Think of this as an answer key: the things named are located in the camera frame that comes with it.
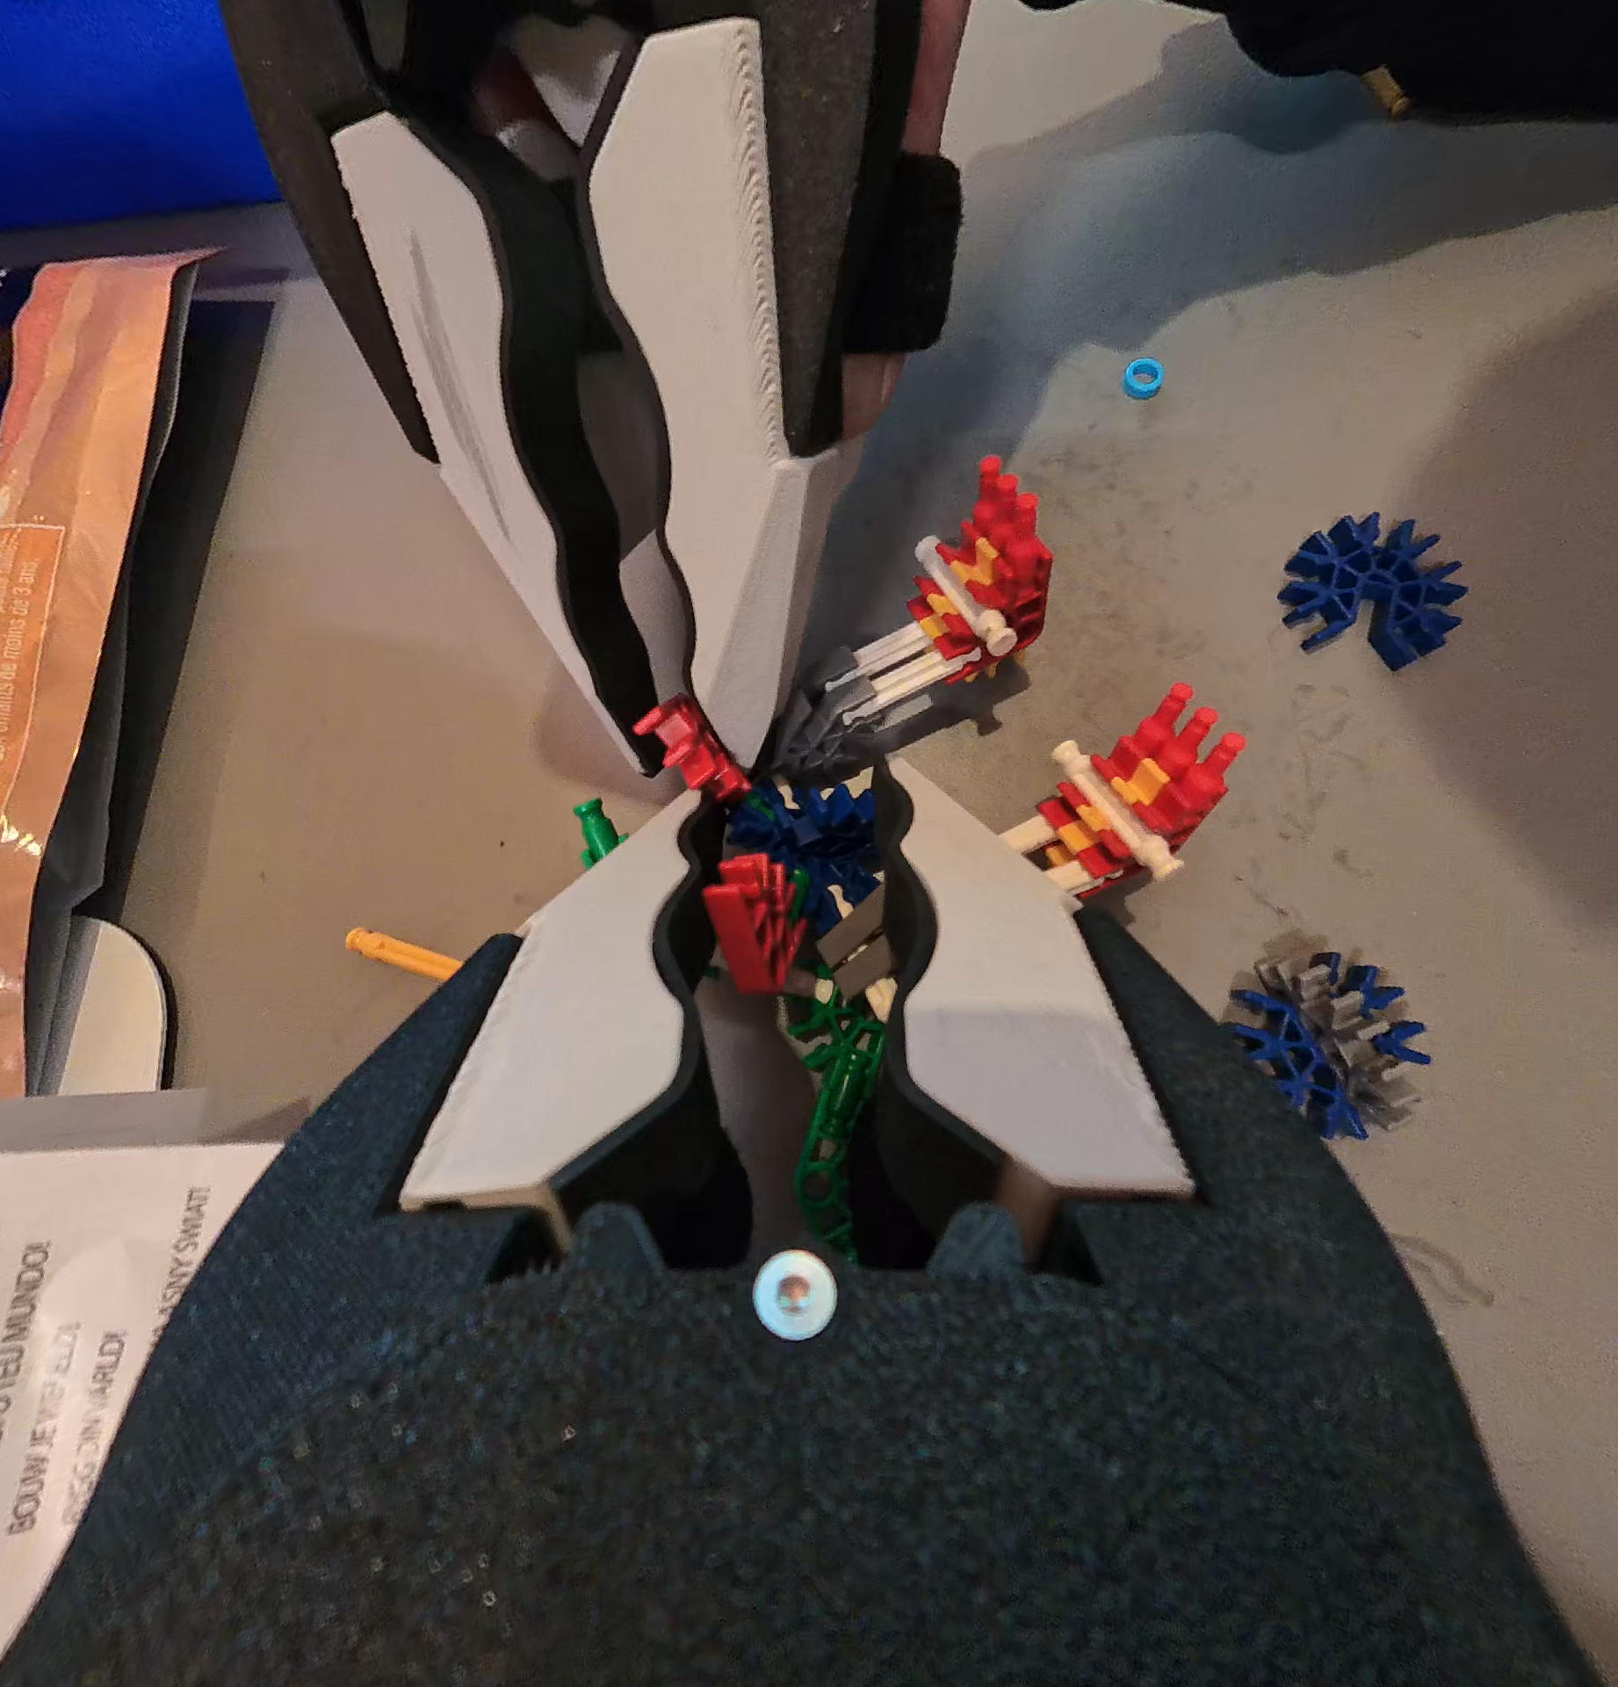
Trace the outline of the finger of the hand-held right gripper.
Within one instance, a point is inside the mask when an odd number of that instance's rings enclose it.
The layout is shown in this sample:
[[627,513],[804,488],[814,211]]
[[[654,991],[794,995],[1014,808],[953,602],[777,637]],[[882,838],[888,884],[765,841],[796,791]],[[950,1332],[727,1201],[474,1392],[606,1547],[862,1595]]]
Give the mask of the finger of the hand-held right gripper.
[[668,439],[660,545],[691,611],[690,688],[756,764],[796,671],[842,450],[796,456],[764,143],[760,29],[653,34],[596,125],[586,196],[610,300]]
[[640,399],[577,219],[577,153],[545,116],[499,134],[386,110],[332,137],[449,493],[622,759],[657,704]]

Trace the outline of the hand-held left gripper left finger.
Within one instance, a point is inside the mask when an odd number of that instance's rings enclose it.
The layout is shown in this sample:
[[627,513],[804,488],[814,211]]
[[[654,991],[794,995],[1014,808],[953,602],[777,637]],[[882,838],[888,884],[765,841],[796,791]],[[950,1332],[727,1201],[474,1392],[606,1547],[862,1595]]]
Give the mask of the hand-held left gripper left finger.
[[654,959],[687,879],[680,794],[520,928],[520,948],[400,1189],[403,1212],[563,1202],[577,1161],[668,1092],[683,1008]]

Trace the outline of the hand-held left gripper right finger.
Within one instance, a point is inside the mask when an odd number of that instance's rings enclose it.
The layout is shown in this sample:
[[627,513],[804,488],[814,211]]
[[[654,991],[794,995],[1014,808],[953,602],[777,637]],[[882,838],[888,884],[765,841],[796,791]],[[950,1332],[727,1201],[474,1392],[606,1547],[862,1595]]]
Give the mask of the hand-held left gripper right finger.
[[894,1085],[973,1156],[967,1198],[1007,1162],[1065,1196],[1191,1196],[1073,896],[904,759],[873,791]]

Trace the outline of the multicolour toy construction model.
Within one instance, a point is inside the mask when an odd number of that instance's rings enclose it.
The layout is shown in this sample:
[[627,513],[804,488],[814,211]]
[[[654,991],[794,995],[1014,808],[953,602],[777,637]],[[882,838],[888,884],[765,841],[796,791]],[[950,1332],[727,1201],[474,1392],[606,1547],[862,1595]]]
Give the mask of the multicolour toy construction model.
[[982,457],[957,537],[917,547],[907,621],[834,651],[787,707],[774,767],[747,774],[754,790],[725,807],[736,867],[716,876],[719,967],[774,995],[813,1073],[796,1196],[811,1235],[848,1261],[881,1262],[907,1236],[904,1219],[857,1212],[874,1181],[862,1161],[897,995],[871,767],[978,685],[1022,674],[1053,568],[1036,510],[1001,457]]

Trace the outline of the red fan-shaped toy connector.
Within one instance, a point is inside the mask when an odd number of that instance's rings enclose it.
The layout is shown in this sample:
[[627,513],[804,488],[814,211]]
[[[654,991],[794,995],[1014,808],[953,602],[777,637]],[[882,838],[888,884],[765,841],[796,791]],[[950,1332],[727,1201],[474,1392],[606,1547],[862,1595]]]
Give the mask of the red fan-shaped toy connector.
[[639,739],[656,739],[662,762],[674,770],[691,791],[731,807],[754,790],[742,764],[731,758],[705,713],[688,693],[662,702],[631,731]]

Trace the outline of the person's right hand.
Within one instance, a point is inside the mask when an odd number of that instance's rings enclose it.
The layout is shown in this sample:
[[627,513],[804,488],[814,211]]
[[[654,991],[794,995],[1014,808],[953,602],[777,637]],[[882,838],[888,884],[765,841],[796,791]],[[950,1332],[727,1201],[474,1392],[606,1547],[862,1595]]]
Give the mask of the person's right hand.
[[[937,157],[947,108],[967,33],[970,2],[922,2],[901,153]],[[907,353],[850,354],[842,362],[842,434],[871,433],[907,370]]]

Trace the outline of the long orange toy rod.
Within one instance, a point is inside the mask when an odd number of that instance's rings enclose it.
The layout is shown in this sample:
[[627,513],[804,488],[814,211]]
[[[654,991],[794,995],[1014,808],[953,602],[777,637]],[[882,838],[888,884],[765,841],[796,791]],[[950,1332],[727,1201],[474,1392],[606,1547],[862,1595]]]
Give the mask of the long orange toy rod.
[[462,959],[449,959],[409,939],[394,939],[391,935],[362,927],[346,931],[342,942],[346,951],[357,959],[371,959],[377,965],[429,982],[446,982],[463,967]]

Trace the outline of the blue plastic bin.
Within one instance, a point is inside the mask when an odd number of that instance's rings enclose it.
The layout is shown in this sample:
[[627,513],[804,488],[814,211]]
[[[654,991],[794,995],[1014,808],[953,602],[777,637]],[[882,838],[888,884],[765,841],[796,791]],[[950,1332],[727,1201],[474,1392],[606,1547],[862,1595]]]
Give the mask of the blue plastic bin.
[[0,2],[0,234],[279,200],[215,2]]

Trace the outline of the blue and grey snowflake connectors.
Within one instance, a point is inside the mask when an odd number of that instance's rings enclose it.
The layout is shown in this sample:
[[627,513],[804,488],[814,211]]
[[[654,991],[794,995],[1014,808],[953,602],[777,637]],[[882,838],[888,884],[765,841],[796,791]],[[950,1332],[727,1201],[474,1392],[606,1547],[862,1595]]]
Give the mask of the blue and grey snowflake connectors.
[[1325,1142],[1365,1142],[1415,1115],[1429,1027],[1404,987],[1359,951],[1313,933],[1268,939],[1233,981],[1221,1025]]

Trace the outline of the red yellow toy leg assembly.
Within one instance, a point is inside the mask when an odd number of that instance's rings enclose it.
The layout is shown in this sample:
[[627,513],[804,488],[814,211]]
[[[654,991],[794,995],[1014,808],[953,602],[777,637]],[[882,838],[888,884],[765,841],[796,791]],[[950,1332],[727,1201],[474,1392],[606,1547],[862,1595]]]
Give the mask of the red yellow toy leg assembly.
[[1190,685],[1173,685],[1108,754],[1073,741],[1053,748],[1054,784],[1001,839],[1078,901],[1133,879],[1165,881],[1225,798],[1244,748]]

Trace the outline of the orange printed plastic bag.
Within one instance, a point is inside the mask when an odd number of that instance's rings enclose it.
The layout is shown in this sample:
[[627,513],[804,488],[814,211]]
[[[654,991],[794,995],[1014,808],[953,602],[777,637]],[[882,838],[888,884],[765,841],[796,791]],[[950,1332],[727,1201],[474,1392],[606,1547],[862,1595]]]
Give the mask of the orange printed plastic bag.
[[123,913],[269,323],[217,246],[0,267],[0,1102]]

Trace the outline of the white instruction leaflet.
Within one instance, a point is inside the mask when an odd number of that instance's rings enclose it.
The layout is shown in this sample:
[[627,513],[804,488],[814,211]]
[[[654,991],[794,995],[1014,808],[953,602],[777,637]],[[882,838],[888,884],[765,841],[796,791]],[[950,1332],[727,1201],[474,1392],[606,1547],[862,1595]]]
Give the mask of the white instruction leaflet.
[[208,1092],[0,1102],[0,1658],[69,1549],[208,1250],[297,1128]]

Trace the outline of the blue snowflake toy connector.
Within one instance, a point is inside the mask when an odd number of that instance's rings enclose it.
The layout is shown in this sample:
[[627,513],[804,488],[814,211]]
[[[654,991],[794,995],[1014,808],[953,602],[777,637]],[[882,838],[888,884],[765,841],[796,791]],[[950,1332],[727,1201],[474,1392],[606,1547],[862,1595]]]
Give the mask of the blue snowflake toy connector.
[[1418,537],[1405,517],[1389,531],[1379,513],[1338,517],[1315,531],[1284,564],[1284,627],[1304,630],[1316,651],[1367,621],[1367,644],[1389,671],[1439,651],[1459,628],[1467,587],[1458,562],[1430,562],[1438,537]]

